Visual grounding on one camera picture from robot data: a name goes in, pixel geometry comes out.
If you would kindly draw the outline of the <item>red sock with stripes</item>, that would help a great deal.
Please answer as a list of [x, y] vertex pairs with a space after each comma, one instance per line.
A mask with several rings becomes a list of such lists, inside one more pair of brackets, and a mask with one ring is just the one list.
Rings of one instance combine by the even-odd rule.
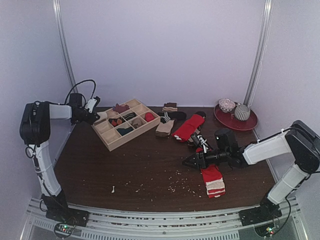
[[226, 193], [223, 175], [216, 164], [210, 164], [200, 171], [209, 198], [219, 198]]

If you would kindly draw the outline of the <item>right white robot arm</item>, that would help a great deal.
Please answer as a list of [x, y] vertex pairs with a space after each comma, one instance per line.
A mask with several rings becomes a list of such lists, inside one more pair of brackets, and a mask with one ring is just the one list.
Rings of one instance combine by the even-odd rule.
[[234, 132], [221, 128], [214, 133], [213, 149], [201, 134], [192, 134], [193, 143], [201, 148], [182, 161], [186, 167], [208, 169], [210, 165], [228, 163], [231, 168], [246, 168], [261, 161], [291, 154], [294, 163], [269, 190], [256, 210], [259, 220], [268, 220], [291, 192], [320, 167], [320, 136], [301, 120], [286, 129], [240, 147]]

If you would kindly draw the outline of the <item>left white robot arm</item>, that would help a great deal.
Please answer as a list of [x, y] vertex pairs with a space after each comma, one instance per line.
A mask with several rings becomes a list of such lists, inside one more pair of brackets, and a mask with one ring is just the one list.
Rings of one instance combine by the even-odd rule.
[[101, 99], [98, 96], [82, 103], [79, 93], [72, 93], [67, 103], [35, 101], [25, 105], [19, 134], [26, 145], [25, 154], [32, 159], [35, 173], [46, 197], [57, 197], [62, 188], [54, 172], [49, 151], [51, 120], [69, 120], [72, 125], [85, 122], [93, 125], [101, 116], [96, 107]]

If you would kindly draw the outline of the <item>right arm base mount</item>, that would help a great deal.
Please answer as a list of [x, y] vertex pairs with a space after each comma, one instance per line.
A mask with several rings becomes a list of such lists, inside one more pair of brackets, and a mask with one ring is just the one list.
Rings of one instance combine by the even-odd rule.
[[281, 210], [277, 209], [274, 213], [264, 211], [261, 206], [241, 210], [239, 218], [242, 226], [254, 225], [255, 233], [263, 238], [270, 238], [277, 230], [275, 220], [280, 222]]

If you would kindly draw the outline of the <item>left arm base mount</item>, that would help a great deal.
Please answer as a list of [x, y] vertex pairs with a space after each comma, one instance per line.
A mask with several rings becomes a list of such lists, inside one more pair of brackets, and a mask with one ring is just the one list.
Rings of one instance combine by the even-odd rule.
[[76, 227], [86, 227], [90, 213], [76, 208], [48, 209], [46, 218], [56, 221], [53, 233], [60, 239], [69, 238]]

